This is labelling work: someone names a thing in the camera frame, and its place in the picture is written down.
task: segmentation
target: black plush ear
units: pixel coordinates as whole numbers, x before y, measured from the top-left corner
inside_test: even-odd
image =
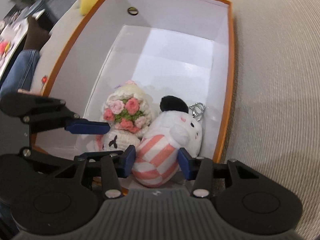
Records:
[[[189,113],[187,104],[180,98],[174,96],[165,96],[161,99],[160,109],[165,111],[179,111]]]

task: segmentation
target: pink object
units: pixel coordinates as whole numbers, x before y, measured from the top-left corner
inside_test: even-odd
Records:
[[[130,98],[125,104],[125,109],[128,110],[128,113],[134,115],[139,110],[139,102],[137,98]]]
[[[112,101],[109,104],[109,107],[114,114],[120,114],[124,109],[124,106],[125,105],[121,100]]]
[[[123,130],[122,126],[120,125],[120,123],[116,123],[115,124],[115,128],[119,129],[119,130]]]
[[[102,138],[103,138],[103,135],[97,135],[96,136],[96,142],[97,142],[97,146],[98,146],[98,149],[99,149],[100,152],[103,151]]]
[[[147,187],[159,187],[178,170],[178,149],[171,146],[163,135],[144,139],[137,148],[132,173]]]
[[[133,123],[131,121],[127,121],[126,119],[122,118],[120,126],[123,129],[128,130],[130,128],[133,128]]]
[[[135,83],[134,81],[132,81],[132,80],[128,80],[128,81],[126,82],[126,84],[127,84],[127,85],[136,85],[136,83]]]
[[[110,110],[110,108],[107,108],[104,111],[103,119],[106,121],[114,121],[115,120],[115,116],[114,116],[113,112]]]
[[[134,126],[134,127],[132,127],[132,128],[127,128],[127,130],[128,130],[129,132],[131,132],[131,133],[137,133],[137,132],[139,132],[141,129],[138,128],[138,127],[136,127],[136,126]]]
[[[7,41],[0,42],[0,55],[4,54],[5,47],[8,45]]]
[[[135,122],[135,126],[138,128],[141,128],[147,121],[147,118],[145,116],[140,116]]]

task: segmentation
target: pink crocheted rose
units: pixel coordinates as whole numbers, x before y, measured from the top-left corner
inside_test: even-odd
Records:
[[[109,107],[114,114],[120,114],[124,109],[124,103],[121,100],[112,101]]]
[[[139,102],[137,98],[130,98],[125,104],[125,109],[128,110],[128,113],[134,115],[139,110]]]
[[[134,126],[134,127],[132,127],[132,128],[127,128],[127,130],[128,130],[129,132],[131,132],[131,133],[137,133],[137,132],[140,131],[140,128]]]
[[[119,130],[123,130],[123,127],[121,126],[120,123],[116,123],[116,124],[115,124],[115,128],[116,128],[116,129],[119,129]]]
[[[135,122],[135,126],[138,128],[141,128],[147,121],[147,118],[145,116],[140,116]]]
[[[127,85],[136,85],[136,83],[133,80],[128,80],[126,82]]]
[[[114,120],[115,120],[115,116],[114,116],[114,114],[112,113],[112,111],[110,110],[110,108],[107,108],[107,109],[104,111],[103,119],[106,120],[106,121],[114,121]]]
[[[130,128],[133,128],[133,123],[131,121],[128,121],[124,118],[122,118],[120,125],[123,129],[128,130]]]

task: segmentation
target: crocheted doll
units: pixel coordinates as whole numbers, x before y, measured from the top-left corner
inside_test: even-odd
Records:
[[[125,130],[111,129],[105,135],[97,135],[96,151],[125,151],[129,145],[139,146],[140,140]]]
[[[132,173],[147,187],[166,183],[177,172],[178,150],[184,147],[192,157],[199,154],[202,127],[191,115],[180,98],[162,98],[163,111],[150,125],[137,148]]]
[[[142,138],[153,120],[146,94],[133,81],[116,89],[102,106],[101,122]]]

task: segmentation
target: toy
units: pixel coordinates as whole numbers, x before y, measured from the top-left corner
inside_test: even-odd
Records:
[[[96,136],[96,150],[125,151],[129,145],[139,146],[140,140],[132,133],[125,130],[111,129],[105,135]]]
[[[202,127],[180,98],[166,96],[160,103],[162,113],[150,125],[137,148],[132,173],[147,187],[166,183],[178,170],[178,150],[184,147],[192,157],[199,154]]]
[[[112,128],[127,130],[142,138],[153,120],[146,94],[133,81],[128,81],[111,94],[102,107],[101,122]]]

